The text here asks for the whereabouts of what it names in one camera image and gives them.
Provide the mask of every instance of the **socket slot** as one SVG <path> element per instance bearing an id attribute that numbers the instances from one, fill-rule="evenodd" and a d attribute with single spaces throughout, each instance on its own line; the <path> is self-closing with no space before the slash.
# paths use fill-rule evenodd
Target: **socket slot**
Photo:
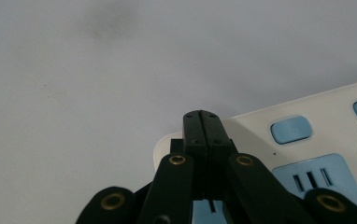
<path id="1" fill-rule="evenodd" d="M 310 189 L 336 191 L 357 204 L 357 183 L 342 156 L 330 154 L 277 167 L 272 174 L 291 194 L 304 199 Z"/>

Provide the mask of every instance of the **electrical outlet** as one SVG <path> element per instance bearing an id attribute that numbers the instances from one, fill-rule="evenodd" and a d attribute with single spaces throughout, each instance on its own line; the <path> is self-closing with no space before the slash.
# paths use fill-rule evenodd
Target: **electrical outlet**
<path id="1" fill-rule="evenodd" d="M 193 224 L 226 224 L 222 211 L 222 201 L 213 202 L 215 211 L 211 211 L 207 200 L 193 202 Z"/>
<path id="2" fill-rule="evenodd" d="M 338 154 L 299 161 L 272 170 L 291 194 L 304 199 L 310 189 L 334 190 L 357 205 L 357 183 L 344 159 Z"/>

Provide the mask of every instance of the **brass screw insert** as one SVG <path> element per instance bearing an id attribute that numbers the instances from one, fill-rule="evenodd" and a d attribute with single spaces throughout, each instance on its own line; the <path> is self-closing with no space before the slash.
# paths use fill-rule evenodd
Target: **brass screw insert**
<path id="1" fill-rule="evenodd" d="M 323 205 L 323 207 L 333 212 L 342 213 L 347 210 L 345 204 L 339 201 L 336 197 L 328 194 L 318 195 L 316 200 L 318 200 L 318 202 Z"/>
<path id="2" fill-rule="evenodd" d="M 172 156 L 169 158 L 170 163 L 172 163 L 173 165 L 181 165 L 183 163 L 185 163 L 185 157 L 183 156 Z"/>
<path id="3" fill-rule="evenodd" d="M 241 165 L 253 165 L 254 161 L 247 156 L 238 156 L 236 158 L 237 163 L 241 164 Z"/>
<path id="4" fill-rule="evenodd" d="M 125 203 L 125 196 L 121 193 L 112 193 L 108 194 L 106 197 L 102 199 L 100 205 L 105 210 L 114 210 L 121 207 Z"/>

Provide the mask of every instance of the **white table surface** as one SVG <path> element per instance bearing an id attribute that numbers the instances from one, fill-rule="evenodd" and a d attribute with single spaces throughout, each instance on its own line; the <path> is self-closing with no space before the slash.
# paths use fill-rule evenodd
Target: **white table surface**
<path id="1" fill-rule="evenodd" d="M 140 189 L 185 113 L 357 82 L 357 1 L 0 1 L 0 223 Z"/>

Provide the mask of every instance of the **power strip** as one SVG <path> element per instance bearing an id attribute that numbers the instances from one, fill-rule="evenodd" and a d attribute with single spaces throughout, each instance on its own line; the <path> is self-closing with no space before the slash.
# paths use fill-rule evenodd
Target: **power strip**
<path id="1" fill-rule="evenodd" d="M 322 181 L 325 187 L 339 191 L 343 189 L 339 187 L 339 179 L 351 176 L 347 181 L 352 187 L 340 192 L 357 200 L 357 193 L 353 193 L 357 191 L 357 84 L 236 116 L 223 120 L 222 124 L 239 152 L 259 158 L 292 193 L 301 190 L 298 183 L 302 184 L 303 194 L 308 188 L 321 186 Z M 170 140 L 175 138 L 182 138 L 182 133 L 169 134 L 156 145 L 155 169 L 169 153 Z M 331 173 L 328 168 L 331 159 L 321 159 L 329 158 L 328 155 L 337 155 L 341 158 L 339 164 L 348 170 Z M 320 173 L 312 173 L 309 166 L 312 161 L 319 163 Z M 298 169 L 298 174 L 291 172 L 294 169 Z"/>

